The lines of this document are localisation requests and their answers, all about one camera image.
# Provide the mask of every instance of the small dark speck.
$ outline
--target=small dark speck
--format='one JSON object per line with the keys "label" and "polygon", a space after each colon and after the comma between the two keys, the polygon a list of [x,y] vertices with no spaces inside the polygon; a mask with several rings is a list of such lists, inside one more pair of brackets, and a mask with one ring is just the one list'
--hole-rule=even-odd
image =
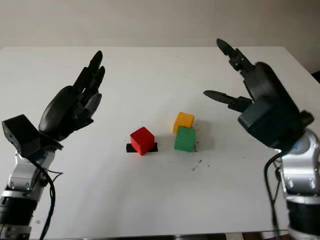
{"label": "small dark speck", "polygon": [[192,171],[195,171],[195,169],[198,167],[198,165],[197,166],[195,166],[194,168],[192,168]]}

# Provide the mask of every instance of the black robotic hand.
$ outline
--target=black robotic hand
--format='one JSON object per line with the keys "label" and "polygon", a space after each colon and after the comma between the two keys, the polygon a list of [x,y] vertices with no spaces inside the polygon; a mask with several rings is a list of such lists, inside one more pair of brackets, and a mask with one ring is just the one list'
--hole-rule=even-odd
{"label": "black robotic hand", "polygon": [[93,123],[102,95],[99,86],[105,75],[100,67],[103,55],[98,51],[88,67],[84,67],[73,86],[63,88],[46,107],[39,131],[56,141]]}
{"label": "black robotic hand", "polygon": [[105,75],[100,67],[103,55],[98,51],[88,67],[84,67],[73,86],[63,88],[46,107],[39,131],[25,115],[2,122],[5,137],[24,158],[38,158],[48,149],[59,149],[59,144],[72,132],[93,122],[102,95],[99,86]]}
{"label": "black robotic hand", "polygon": [[269,65],[263,62],[253,65],[239,49],[233,49],[221,39],[217,39],[216,43],[229,57],[231,66],[240,71],[252,100],[213,90],[206,90],[204,94],[241,112],[238,122],[263,144],[274,149],[290,149],[304,134],[305,127],[313,122],[313,116],[304,110],[299,112]]}

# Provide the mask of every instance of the wooden cube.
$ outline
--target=wooden cube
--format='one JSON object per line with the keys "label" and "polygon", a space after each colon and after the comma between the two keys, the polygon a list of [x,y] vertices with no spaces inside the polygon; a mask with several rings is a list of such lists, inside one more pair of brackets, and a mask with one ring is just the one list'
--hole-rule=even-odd
{"label": "wooden cube", "polygon": [[178,131],[178,127],[185,127],[185,128],[192,128],[192,124],[194,122],[195,116],[185,113],[179,112],[174,125],[173,125],[173,132],[176,134]]}
{"label": "wooden cube", "polygon": [[155,136],[144,126],[130,134],[132,147],[140,154],[149,152],[155,145]]}
{"label": "wooden cube", "polygon": [[195,147],[196,130],[183,126],[178,127],[174,149],[191,153]]}

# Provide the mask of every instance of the robotic arm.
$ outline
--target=robotic arm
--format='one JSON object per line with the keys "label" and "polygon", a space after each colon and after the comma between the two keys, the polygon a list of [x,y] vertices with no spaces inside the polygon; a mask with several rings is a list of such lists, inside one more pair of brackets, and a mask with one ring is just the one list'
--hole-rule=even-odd
{"label": "robotic arm", "polygon": [[49,183],[51,206],[40,239],[44,239],[55,207],[55,187],[47,171],[59,141],[93,123],[105,75],[98,51],[73,86],[63,88],[46,107],[37,130],[24,115],[2,122],[5,137],[16,148],[15,168],[0,199],[0,240],[27,240],[33,212]]}
{"label": "robotic arm", "polygon": [[268,167],[280,158],[280,178],[289,215],[289,234],[294,239],[320,239],[319,140],[306,127],[314,121],[307,111],[299,111],[272,68],[251,64],[239,49],[217,39],[217,46],[229,63],[243,76],[252,99],[234,98],[206,90],[204,94],[240,112],[238,122],[254,138],[278,150],[264,169],[276,237],[278,222],[268,183]]}

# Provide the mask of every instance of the wire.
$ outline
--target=wire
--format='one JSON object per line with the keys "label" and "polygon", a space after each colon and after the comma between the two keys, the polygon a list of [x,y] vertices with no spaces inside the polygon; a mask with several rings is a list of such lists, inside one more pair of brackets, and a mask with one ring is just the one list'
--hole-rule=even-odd
{"label": "wire", "polygon": [[276,214],[276,209],[275,209],[275,202],[272,197],[272,193],[270,190],[270,184],[269,184],[269,180],[268,180],[268,169],[272,163],[274,163],[278,158],[282,157],[284,154],[285,154],[285,152],[280,152],[280,153],[277,153],[276,155],[274,155],[272,158],[270,158],[266,162],[266,164],[264,165],[264,169],[263,169],[265,187],[266,187],[266,191],[268,193],[268,197],[269,197],[269,201],[270,201],[270,205],[271,205],[271,216],[272,216],[271,219],[272,219],[273,231],[274,231],[274,235],[275,235],[276,240],[280,239],[280,232],[279,232],[278,219],[277,219],[277,214]]}
{"label": "wire", "polygon": [[[55,182],[55,180],[56,180],[60,175],[64,174],[63,172],[60,172],[60,171],[52,171],[52,170],[50,170],[50,169],[48,169],[48,172],[57,174],[57,175],[54,177],[54,179],[52,180],[53,183]],[[50,187],[50,197],[51,197],[51,196],[52,196],[52,188]]]}
{"label": "wire", "polygon": [[277,197],[278,197],[278,193],[279,193],[279,188],[280,188],[280,180],[278,181],[278,184],[276,186],[276,190],[275,190],[275,194],[274,194],[274,198],[272,200],[273,205],[276,203]]}
{"label": "wire", "polygon": [[48,172],[53,173],[53,174],[63,174],[63,172],[60,171],[52,171],[50,169],[48,169]]}
{"label": "wire", "polygon": [[50,184],[50,199],[51,199],[51,204],[50,204],[50,209],[48,212],[48,217],[46,218],[41,236],[40,236],[40,240],[43,240],[48,232],[49,226],[50,226],[50,222],[51,222],[51,217],[54,214],[54,209],[55,209],[55,204],[56,204],[56,189],[55,189],[55,185],[54,182],[52,181],[51,177],[49,176],[49,174],[47,173],[47,171],[40,166],[36,161],[34,161],[33,159],[28,159],[37,169],[39,169],[39,171],[45,176],[46,180],[48,181],[48,183]]}

